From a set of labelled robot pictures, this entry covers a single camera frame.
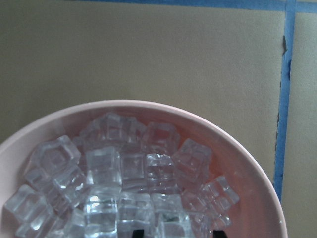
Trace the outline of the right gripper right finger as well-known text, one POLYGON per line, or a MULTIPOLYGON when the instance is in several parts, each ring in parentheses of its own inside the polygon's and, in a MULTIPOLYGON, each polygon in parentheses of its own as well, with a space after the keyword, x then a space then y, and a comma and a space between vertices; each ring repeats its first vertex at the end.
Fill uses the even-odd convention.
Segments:
POLYGON ((212 232, 213 238, 225 238, 225 231, 223 230, 214 230, 212 232))

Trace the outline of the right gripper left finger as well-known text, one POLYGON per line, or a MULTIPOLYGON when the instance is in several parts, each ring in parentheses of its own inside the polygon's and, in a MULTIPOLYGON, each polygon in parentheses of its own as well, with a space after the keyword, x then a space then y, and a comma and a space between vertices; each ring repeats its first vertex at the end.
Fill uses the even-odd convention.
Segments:
POLYGON ((132 233, 132 238, 144 238, 144 230, 143 229, 134 230, 132 233))

